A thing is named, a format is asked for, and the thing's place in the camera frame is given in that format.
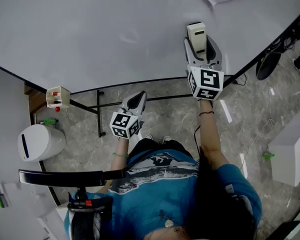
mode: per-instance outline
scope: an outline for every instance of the marble floor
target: marble floor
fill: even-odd
[[[262,200],[263,217],[257,239],[266,239],[282,222],[290,220],[300,207],[300,184],[292,187],[272,180],[271,162],[262,158],[269,142],[300,110],[300,72],[292,65],[292,58],[298,55],[300,41],[296,43],[294,50],[288,50],[282,55],[278,66],[267,80],[258,81],[253,66],[245,74],[245,86],[229,85],[223,90],[219,100],[214,102],[222,152],[238,167],[242,166],[241,156],[246,156],[247,178]],[[238,79],[240,84],[244,81],[244,76]],[[191,92],[185,79],[154,81],[105,88],[100,102],[122,101],[141,90],[145,90],[150,98]],[[92,106],[97,104],[96,93],[89,91],[72,95],[71,98]],[[226,116],[224,106],[230,117]],[[98,138],[97,118],[90,112],[77,107],[62,109],[59,113],[53,109],[41,109],[37,113],[37,120],[58,118],[58,128],[65,133],[67,139],[66,147],[61,153],[44,161],[47,171],[108,170],[117,142],[111,134],[109,122],[117,109],[117,106],[101,109],[102,129],[106,132],[102,138]],[[152,134],[156,140],[169,135],[197,158],[194,130],[199,125],[198,112],[199,104],[192,97],[149,101],[143,114],[145,124],[141,134]],[[55,191],[59,199],[65,202],[67,192],[73,192],[74,189],[56,187]]]

